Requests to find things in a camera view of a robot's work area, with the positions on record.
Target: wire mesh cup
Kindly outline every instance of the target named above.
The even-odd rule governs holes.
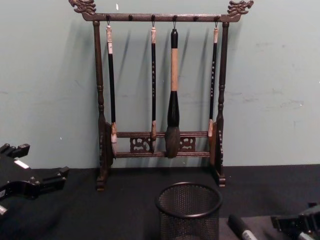
[[[222,195],[193,182],[165,188],[155,200],[161,240],[218,240]]]

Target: teal wall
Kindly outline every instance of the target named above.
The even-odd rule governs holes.
[[[97,12],[113,13],[224,14],[228,6],[226,0],[95,3]],[[314,0],[256,0],[249,14],[230,25],[225,166],[320,163],[319,7]],[[68,0],[1,1],[1,10],[0,143],[29,143],[24,161],[33,168],[98,166],[92,24],[75,13]],[[151,23],[111,22],[111,26],[118,131],[149,131]],[[157,22],[155,26],[157,130],[165,131],[173,25]],[[100,33],[105,116],[110,121],[105,27],[104,22]],[[180,130],[206,131],[214,25],[179,22],[176,27]],[[197,147],[203,149],[205,144],[199,141]],[[118,148],[128,150],[128,142],[119,141]],[[117,159],[114,167],[199,166],[201,162],[198,158]]]

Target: brush rack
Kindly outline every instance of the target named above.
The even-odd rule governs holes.
[[[208,167],[220,187],[226,184],[223,169],[223,132],[224,132],[224,93],[227,70],[228,30],[230,23],[236,23],[242,15],[248,13],[254,1],[230,1],[227,14],[155,14],[155,13],[96,13],[94,0],[69,0],[74,11],[82,14],[84,20],[92,22],[94,33],[96,85],[98,94],[98,134],[99,134],[99,176],[96,180],[98,191],[105,189],[109,170],[115,158],[166,157],[165,151],[151,152],[151,131],[117,132],[118,138],[130,140],[130,151],[117,152],[114,156],[111,144],[111,125],[104,114],[104,82],[100,42],[100,22],[212,22],[222,23],[222,43],[219,72],[218,113],[213,124],[213,140],[208,151],[196,151],[196,139],[208,138],[208,131],[181,131],[180,148],[176,157],[209,158]],[[157,132],[156,137],[164,138],[164,132]]]

